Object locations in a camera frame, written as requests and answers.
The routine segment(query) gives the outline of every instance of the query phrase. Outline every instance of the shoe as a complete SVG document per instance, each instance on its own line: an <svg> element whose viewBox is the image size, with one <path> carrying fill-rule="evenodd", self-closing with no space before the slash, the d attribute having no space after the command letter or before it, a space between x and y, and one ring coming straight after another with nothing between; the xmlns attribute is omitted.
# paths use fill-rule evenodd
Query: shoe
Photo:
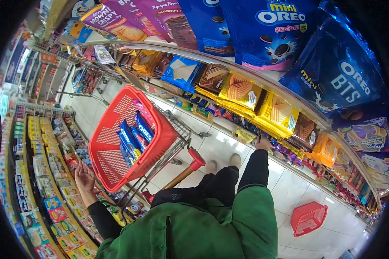
<svg viewBox="0 0 389 259"><path fill-rule="evenodd" d="M216 174L218 172L218 163L215 160L206 163L206 174Z"/></svg>
<svg viewBox="0 0 389 259"><path fill-rule="evenodd" d="M238 169L241 167L241 156L238 154L233 154L229 159L230 165L236 166Z"/></svg>

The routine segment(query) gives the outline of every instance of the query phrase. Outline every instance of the cart wheel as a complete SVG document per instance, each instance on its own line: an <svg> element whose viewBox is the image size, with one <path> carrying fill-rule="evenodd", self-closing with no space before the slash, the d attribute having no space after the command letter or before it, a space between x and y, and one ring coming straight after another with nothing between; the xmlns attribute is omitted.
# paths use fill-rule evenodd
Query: cart wheel
<svg viewBox="0 0 389 259"><path fill-rule="evenodd" d="M210 133L208 133L208 132L200 132L199 135L200 135L202 138L212 136L212 134L210 134Z"/></svg>
<svg viewBox="0 0 389 259"><path fill-rule="evenodd" d="M177 164L177 165L182 165L183 164L183 162L180 159L176 159L176 158L171 159L169 163Z"/></svg>

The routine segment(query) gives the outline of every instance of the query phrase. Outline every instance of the green jacket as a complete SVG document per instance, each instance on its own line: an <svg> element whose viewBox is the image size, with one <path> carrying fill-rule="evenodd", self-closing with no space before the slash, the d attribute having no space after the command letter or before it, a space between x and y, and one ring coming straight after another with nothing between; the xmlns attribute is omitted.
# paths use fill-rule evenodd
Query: green jacket
<svg viewBox="0 0 389 259"><path fill-rule="evenodd" d="M165 203L105 240L97 259L277 258L274 201L264 186L242 189L232 209L207 199L208 210Z"/></svg>

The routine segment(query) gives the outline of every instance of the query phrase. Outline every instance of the hand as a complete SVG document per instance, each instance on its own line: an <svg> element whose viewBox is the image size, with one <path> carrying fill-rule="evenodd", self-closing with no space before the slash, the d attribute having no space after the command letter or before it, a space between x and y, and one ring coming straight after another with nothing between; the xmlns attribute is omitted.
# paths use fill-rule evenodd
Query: hand
<svg viewBox="0 0 389 259"><path fill-rule="evenodd" d="M255 145L256 150L265 149L266 151L268 151L271 147L272 147L271 142L263 134L261 134L261 136L259 136L258 139L256 140L256 145Z"/></svg>
<svg viewBox="0 0 389 259"><path fill-rule="evenodd" d="M83 161L75 169L75 182L80 193L94 193L95 173Z"/></svg>

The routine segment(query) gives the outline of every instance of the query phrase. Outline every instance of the red basket on floor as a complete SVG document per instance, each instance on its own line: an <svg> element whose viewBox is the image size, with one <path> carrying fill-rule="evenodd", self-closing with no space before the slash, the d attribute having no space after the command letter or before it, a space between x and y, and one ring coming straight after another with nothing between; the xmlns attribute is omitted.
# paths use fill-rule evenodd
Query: red basket on floor
<svg viewBox="0 0 389 259"><path fill-rule="evenodd" d="M119 124L124 120L129 126L135 124L137 111L133 99L138 99L150 113L156 132L147 149L129 168L119 149L117 135ZM89 141L89 155L97 178L109 192L119 190L125 183L145 175L174 143L179 133L166 117L157 110L142 91L127 85L115 96L105 111Z"/></svg>
<svg viewBox="0 0 389 259"><path fill-rule="evenodd" d="M316 202L296 208L291 218L294 236L299 237L321 227L327 216L327 208L327 205Z"/></svg>

